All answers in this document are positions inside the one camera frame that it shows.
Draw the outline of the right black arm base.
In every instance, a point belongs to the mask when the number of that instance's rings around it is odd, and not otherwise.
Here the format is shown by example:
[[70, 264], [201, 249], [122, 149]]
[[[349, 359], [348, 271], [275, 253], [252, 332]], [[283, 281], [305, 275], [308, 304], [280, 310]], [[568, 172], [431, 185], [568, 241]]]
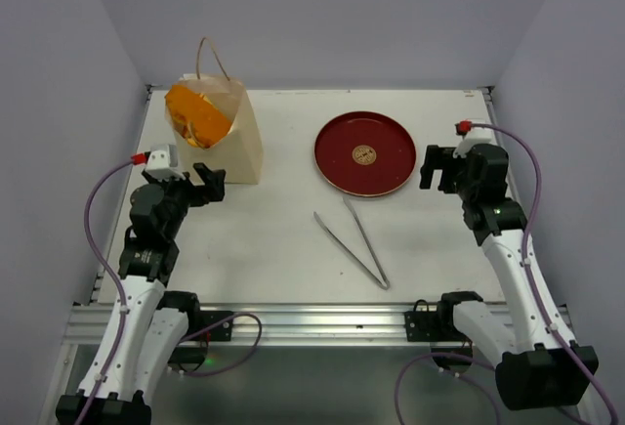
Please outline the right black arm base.
[[454, 354], [472, 358], [472, 342], [453, 327], [443, 323], [437, 304], [424, 299], [417, 300], [413, 307], [403, 313], [404, 331], [409, 343], [421, 343], [432, 353]]

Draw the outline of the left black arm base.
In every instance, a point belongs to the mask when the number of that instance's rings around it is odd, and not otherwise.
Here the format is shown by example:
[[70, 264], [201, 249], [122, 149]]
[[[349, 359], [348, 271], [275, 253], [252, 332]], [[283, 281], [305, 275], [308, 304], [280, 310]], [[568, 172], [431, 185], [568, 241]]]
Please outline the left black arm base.
[[208, 348], [211, 341], [229, 342], [231, 338], [232, 311], [200, 311], [187, 330], [186, 336], [195, 334], [202, 328], [216, 324], [214, 328], [203, 334], [195, 335], [190, 339], [190, 346], [178, 346], [175, 348], [168, 365], [176, 370], [187, 372], [196, 371], [207, 362]]

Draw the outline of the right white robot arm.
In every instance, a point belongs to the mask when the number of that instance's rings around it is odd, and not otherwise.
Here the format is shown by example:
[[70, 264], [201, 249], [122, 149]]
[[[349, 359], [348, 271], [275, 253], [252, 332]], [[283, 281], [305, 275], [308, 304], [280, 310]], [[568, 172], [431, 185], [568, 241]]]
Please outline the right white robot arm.
[[429, 145], [420, 169], [428, 189], [462, 201], [465, 225], [497, 276], [512, 325], [506, 327], [473, 291], [444, 293], [437, 302], [440, 336], [470, 340], [494, 368], [499, 396], [510, 410], [574, 406], [585, 395], [599, 360], [593, 347], [577, 343], [548, 292], [526, 234], [522, 207], [508, 197], [509, 156], [478, 144], [459, 154]]

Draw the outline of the braided fake bread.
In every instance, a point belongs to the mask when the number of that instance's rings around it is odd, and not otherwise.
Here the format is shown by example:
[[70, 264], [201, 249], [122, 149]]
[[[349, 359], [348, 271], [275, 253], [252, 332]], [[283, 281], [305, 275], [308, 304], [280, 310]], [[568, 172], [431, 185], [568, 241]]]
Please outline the braided fake bread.
[[192, 147], [208, 149], [223, 139], [231, 121], [203, 94], [174, 85], [165, 96], [174, 130]]

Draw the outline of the beige paper bag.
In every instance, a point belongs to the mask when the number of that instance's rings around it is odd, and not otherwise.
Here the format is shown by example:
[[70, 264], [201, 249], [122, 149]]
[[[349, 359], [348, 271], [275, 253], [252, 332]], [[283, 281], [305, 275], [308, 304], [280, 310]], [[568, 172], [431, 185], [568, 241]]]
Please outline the beige paper bag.
[[165, 118], [177, 144], [183, 168], [194, 180], [195, 163], [224, 169], [230, 184], [257, 185], [264, 150], [248, 91], [224, 68], [219, 75], [200, 71], [183, 75], [165, 95]]

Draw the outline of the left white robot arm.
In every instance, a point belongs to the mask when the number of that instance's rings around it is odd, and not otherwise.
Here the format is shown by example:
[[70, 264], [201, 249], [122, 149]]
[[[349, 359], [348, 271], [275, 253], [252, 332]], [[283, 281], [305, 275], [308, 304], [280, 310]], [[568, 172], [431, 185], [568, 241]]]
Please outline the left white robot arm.
[[179, 255], [175, 238], [184, 218], [192, 207], [223, 200], [226, 173], [202, 163], [193, 169], [202, 181], [199, 186], [188, 173], [158, 179], [146, 169], [146, 184], [132, 193], [117, 299], [77, 391], [58, 401], [59, 423], [150, 423], [157, 382], [177, 344], [202, 330], [197, 296], [170, 291], [167, 284]]

